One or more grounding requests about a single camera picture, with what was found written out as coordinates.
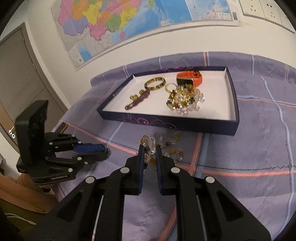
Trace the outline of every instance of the orange watch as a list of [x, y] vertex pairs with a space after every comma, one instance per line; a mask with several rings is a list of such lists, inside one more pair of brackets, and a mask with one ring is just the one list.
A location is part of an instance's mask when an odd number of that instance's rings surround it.
[[199, 71], [185, 71], [177, 74], [178, 85], [192, 84], [197, 87], [202, 83], [202, 75]]

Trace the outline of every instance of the bed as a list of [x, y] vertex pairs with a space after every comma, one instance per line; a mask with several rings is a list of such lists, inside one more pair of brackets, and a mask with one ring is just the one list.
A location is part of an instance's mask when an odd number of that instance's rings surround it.
[[[96, 109], [130, 75], [185, 66], [227, 66], [235, 86], [240, 124], [235, 136], [225, 136], [103, 120]], [[143, 134], [180, 137], [184, 152], [177, 165], [195, 177], [214, 176], [270, 232], [272, 240], [296, 210], [296, 69], [265, 57], [230, 52], [161, 56], [107, 71], [91, 80], [92, 88], [62, 117], [65, 133], [84, 143], [105, 144], [110, 157], [86, 165], [75, 180], [54, 187], [62, 200], [87, 176], [102, 178], [134, 156]], [[60, 153], [70, 158], [75, 152]], [[161, 196], [156, 171], [148, 166], [140, 196], [127, 196], [123, 240], [177, 240], [175, 200]]]

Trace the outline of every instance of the door frame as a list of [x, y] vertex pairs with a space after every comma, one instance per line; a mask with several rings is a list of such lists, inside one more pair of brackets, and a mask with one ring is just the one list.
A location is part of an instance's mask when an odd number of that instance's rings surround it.
[[[65, 104], [63, 103], [63, 101], [60, 99], [60, 97], [57, 95], [57, 93], [55, 92], [55, 90], [53, 89], [53, 87], [51, 86], [50, 82], [48, 81], [46, 75], [44, 74], [36, 56], [34, 53], [34, 50], [32, 48], [32, 45], [30, 43], [30, 39], [28, 36], [28, 32], [26, 29], [26, 25], [25, 23], [22, 23], [20, 26], [18, 26], [17, 28], [15, 28], [13, 31], [11, 31], [7, 36], [5, 36], [1, 41], [0, 41], [0, 45], [2, 43], [4, 43], [11, 35], [13, 35], [16, 31], [21, 30], [22, 33], [22, 37], [23, 37], [23, 41], [25, 43], [26, 46], [26, 50], [28, 52], [28, 55], [31, 59], [32, 65], [34, 66], [36, 73], [38, 74], [40, 80], [42, 81], [44, 87], [47, 89], [47, 91], [49, 92], [49, 94], [52, 96], [53, 100], [56, 102], [56, 104], [60, 107], [60, 109], [65, 113], [68, 108], [65, 106]], [[10, 135], [6, 132], [6, 130], [3, 128], [3, 126], [0, 123], [0, 132], [2, 133], [2, 135], [4, 136], [4, 138], [9, 142], [9, 144], [18, 152], [19, 148], [16, 145], [16, 143], [12, 140], [12, 138], [10, 137]]]

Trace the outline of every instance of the door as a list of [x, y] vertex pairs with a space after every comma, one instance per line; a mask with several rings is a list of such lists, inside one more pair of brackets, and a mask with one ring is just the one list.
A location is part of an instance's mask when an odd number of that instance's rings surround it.
[[25, 43], [19, 27], [0, 43], [0, 124], [16, 145], [15, 119], [33, 101], [49, 101], [46, 132], [51, 131], [63, 116], [65, 107], [57, 103], [60, 100], [54, 99], [56, 94], [49, 92], [48, 84], [48, 81], [44, 83], [44, 78], [41, 79], [32, 63], [28, 43]]

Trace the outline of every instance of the jewelry tray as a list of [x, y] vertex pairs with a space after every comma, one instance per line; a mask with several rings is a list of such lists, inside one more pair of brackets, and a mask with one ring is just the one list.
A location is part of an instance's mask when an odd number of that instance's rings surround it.
[[[166, 102], [169, 94], [162, 87], [150, 91], [148, 98], [130, 110], [131, 95], [144, 89], [146, 81], [163, 77], [166, 83], [176, 84], [176, 75], [186, 70], [200, 71], [202, 83], [197, 87], [205, 97], [198, 102], [200, 109], [179, 115], [170, 110]], [[234, 85], [227, 67], [180, 67], [133, 74], [127, 78], [97, 109], [105, 120], [124, 121], [140, 125], [160, 126], [177, 130], [235, 135], [239, 125], [239, 110]]]

